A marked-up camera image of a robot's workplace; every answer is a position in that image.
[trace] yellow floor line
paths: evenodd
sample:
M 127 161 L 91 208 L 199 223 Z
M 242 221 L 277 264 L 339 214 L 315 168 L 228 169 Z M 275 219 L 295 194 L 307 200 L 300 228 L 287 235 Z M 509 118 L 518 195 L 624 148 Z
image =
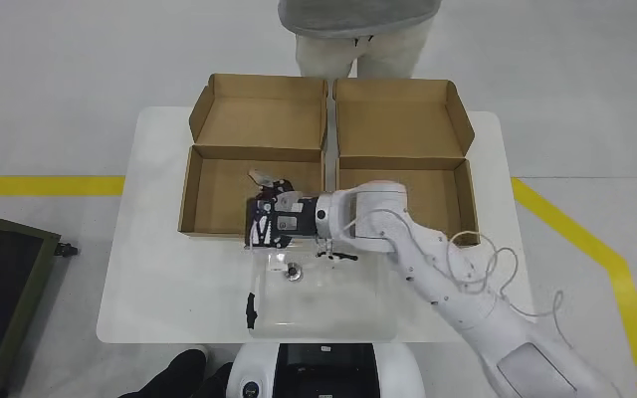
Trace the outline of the yellow floor line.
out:
M 118 196 L 124 176 L 0 176 L 0 196 Z M 626 261 L 526 186 L 512 178 L 516 200 L 607 272 L 637 364 L 637 291 Z
M 0 176 L 0 196 L 118 196 L 121 175 Z
M 512 178 L 512 184 L 514 196 L 521 205 L 606 270 L 624 323 L 633 362 L 637 364 L 637 290 L 628 263 L 518 178 Z

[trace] white table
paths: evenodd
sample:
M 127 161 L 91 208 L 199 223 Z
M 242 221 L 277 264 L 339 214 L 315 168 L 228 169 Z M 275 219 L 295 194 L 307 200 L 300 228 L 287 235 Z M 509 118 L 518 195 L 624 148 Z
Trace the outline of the white table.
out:
M 189 107 L 149 107 L 139 115 L 98 319 L 101 341 L 255 340 L 246 328 L 252 263 L 243 244 L 189 238 L 177 232 L 186 157 L 192 144 L 187 123 L 190 111 Z M 520 270 L 508 293 L 518 306 L 532 310 L 500 123 L 488 112 L 470 112 L 469 116 L 476 138 L 467 157 L 479 227 L 496 245 L 518 252 Z M 485 244 L 467 250 L 476 264 L 484 264 L 489 254 Z M 510 271 L 511 263 L 503 262 L 493 284 L 503 282 Z M 401 293 L 406 299 L 397 310 L 396 341 L 460 339 L 428 303 L 410 290 Z

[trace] open cardboard box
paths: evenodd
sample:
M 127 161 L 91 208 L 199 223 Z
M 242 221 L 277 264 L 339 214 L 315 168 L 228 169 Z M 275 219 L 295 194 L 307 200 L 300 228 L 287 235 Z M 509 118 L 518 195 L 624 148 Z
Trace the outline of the open cardboard box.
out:
M 449 81 L 344 79 L 334 84 L 339 159 L 336 189 L 371 180 L 407 187 L 414 221 L 449 237 L 478 231 L 471 170 L 474 139 Z M 479 238 L 465 235 L 458 244 Z
M 323 192 L 326 96 L 320 79 L 211 76 L 190 115 L 179 231 L 242 237 L 246 200 L 259 192 L 251 168 Z

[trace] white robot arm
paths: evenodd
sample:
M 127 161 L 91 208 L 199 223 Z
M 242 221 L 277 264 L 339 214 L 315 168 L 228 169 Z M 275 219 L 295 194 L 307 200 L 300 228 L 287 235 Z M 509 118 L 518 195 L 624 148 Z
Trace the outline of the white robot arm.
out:
M 316 215 L 320 237 L 389 254 L 416 292 L 435 302 L 471 345 L 500 397 L 619 397 L 564 342 L 548 337 L 488 285 L 481 289 L 484 271 L 442 232 L 413 222 L 403 185 L 377 181 L 323 194 Z

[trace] transparent container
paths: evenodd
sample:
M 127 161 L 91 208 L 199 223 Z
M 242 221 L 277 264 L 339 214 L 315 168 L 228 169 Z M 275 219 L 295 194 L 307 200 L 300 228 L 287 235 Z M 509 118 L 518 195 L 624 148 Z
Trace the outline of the transparent container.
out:
M 396 335 L 387 260 L 370 253 L 357 261 L 317 257 L 317 247 L 253 251 L 256 338 L 378 341 Z M 291 276 L 294 263 L 299 275 Z

